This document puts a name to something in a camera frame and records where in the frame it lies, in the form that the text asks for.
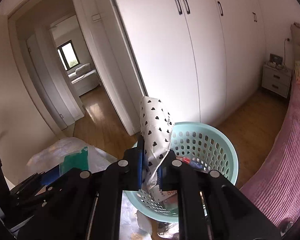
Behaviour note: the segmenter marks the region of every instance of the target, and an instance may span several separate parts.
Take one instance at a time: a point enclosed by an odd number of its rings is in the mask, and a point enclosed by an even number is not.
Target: window
[[[71,40],[59,46],[58,53],[66,71],[80,64]]]

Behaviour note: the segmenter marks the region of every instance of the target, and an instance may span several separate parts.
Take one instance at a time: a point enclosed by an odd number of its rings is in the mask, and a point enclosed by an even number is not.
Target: black window frame
[[[73,51],[74,51],[74,55],[75,55],[75,57],[77,58],[77,62],[78,62],[78,63],[77,63],[76,65],[74,65],[73,67],[70,67],[70,66],[69,66],[69,63],[68,63],[68,61],[67,61],[67,59],[66,59],[66,57],[65,57],[65,55],[64,55],[63,49],[62,49],[63,46],[65,46],[65,45],[67,45],[67,44],[69,44],[69,43],[70,43],[71,46],[72,46],[72,49],[73,49]],[[66,69],[65,71],[69,71],[70,69],[72,69],[72,68],[74,68],[74,67],[80,65],[80,60],[79,60],[79,57],[77,56],[77,52],[76,52],[75,49],[74,49],[72,40],[69,40],[69,41],[63,43],[62,45],[58,46],[57,49],[60,50],[60,53],[61,53],[63,62],[64,62],[64,64],[65,64],[66,67],[67,67],[67,69]]]

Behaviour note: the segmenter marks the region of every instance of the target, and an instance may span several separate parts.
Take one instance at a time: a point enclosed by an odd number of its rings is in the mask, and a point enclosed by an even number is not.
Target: nightstand
[[[276,69],[268,65],[263,65],[263,84],[262,87],[269,89],[284,98],[288,97],[292,70]]]

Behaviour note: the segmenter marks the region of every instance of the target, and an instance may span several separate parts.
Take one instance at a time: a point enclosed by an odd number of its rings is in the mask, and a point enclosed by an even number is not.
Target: light blue plastic basket
[[[196,122],[176,123],[172,130],[171,146],[177,156],[189,157],[207,171],[221,172],[233,185],[238,177],[238,158],[229,139],[219,130]],[[143,190],[125,192],[133,206],[157,221],[178,223],[178,214],[166,210]]]

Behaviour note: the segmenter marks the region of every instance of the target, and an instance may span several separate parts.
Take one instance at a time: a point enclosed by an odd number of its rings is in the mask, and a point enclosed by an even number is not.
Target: wooden floor
[[[103,87],[99,86],[80,98],[86,114],[76,122],[74,137],[122,158],[124,150],[136,142],[137,136],[127,134]],[[230,139],[237,152],[238,188],[261,167],[280,131],[287,108],[287,100],[259,90],[217,127]],[[155,223],[153,221],[152,238],[162,239],[156,235]]]

